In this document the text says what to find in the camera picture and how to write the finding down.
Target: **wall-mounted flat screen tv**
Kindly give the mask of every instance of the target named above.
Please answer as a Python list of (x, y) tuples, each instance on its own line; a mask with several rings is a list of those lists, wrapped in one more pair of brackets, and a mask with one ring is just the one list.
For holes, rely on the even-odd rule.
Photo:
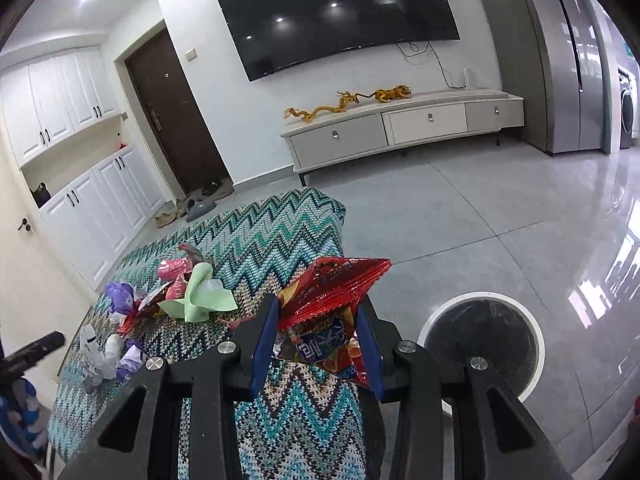
[(249, 80), (345, 50), (459, 40), (447, 0), (218, 0)]

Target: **white drawer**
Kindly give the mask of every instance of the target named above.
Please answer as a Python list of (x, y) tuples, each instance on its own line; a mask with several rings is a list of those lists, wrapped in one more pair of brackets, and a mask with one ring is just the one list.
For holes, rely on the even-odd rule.
[(318, 166), (331, 160), (384, 148), (385, 131), (380, 116), (350, 119), (331, 126), (291, 136), (301, 168)]
[(466, 132), (464, 104), (429, 106), (388, 115), (394, 143)]
[(466, 103), (465, 111), (470, 132), (524, 125), (521, 99)]

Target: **golden dragon toy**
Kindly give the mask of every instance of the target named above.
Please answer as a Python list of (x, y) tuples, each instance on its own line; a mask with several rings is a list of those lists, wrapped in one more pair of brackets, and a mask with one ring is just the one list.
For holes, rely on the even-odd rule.
[(354, 95), (350, 92), (338, 92), (338, 96), (340, 97), (340, 102), (338, 102), (337, 107), (319, 106), (311, 113), (305, 110), (296, 110), (295, 108), (287, 108), (286, 110), (284, 110), (284, 118), (286, 119), (287, 117), (290, 117), (292, 115), (294, 117), (302, 116), (302, 120), (305, 123), (310, 123), (311, 121), (314, 120), (314, 117), (316, 116), (316, 114), (322, 110), (325, 110), (327, 112), (333, 112), (334, 114), (338, 114), (340, 112), (343, 112), (344, 109), (347, 107), (347, 104), (349, 103), (359, 104), (360, 101), (358, 101), (358, 96), (364, 97), (367, 99), (375, 96), (377, 101), (381, 103), (388, 103), (392, 99), (409, 99), (411, 97), (411, 89), (407, 85), (398, 85), (395, 88), (392, 88), (391, 90), (383, 90), (383, 89), (376, 90), (371, 95), (364, 95), (364, 94), (358, 94), (358, 93)]

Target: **silver bolt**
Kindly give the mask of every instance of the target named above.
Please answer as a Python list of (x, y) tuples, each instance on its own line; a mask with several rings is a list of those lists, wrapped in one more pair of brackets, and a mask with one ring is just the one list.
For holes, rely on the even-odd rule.
[(398, 343), (398, 350), (405, 354), (412, 354), (418, 348), (418, 345), (413, 341), (404, 339)]
[(164, 359), (161, 357), (150, 357), (146, 360), (146, 369), (147, 370), (159, 370), (162, 368), (164, 364)]
[(471, 364), (471, 367), (475, 370), (486, 370), (489, 366), (489, 363), (483, 357), (472, 357), (469, 360), (469, 364)]
[(231, 354), (236, 350), (236, 343), (233, 341), (223, 341), (218, 345), (218, 352), (221, 354)]

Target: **black trash bag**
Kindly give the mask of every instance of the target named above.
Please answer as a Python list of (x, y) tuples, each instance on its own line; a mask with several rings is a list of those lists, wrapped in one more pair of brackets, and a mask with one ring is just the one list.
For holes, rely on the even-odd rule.
[(438, 360), (483, 357), (519, 396), (536, 368), (536, 340), (525, 318), (499, 300), (469, 300), (444, 312), (425, 343)]

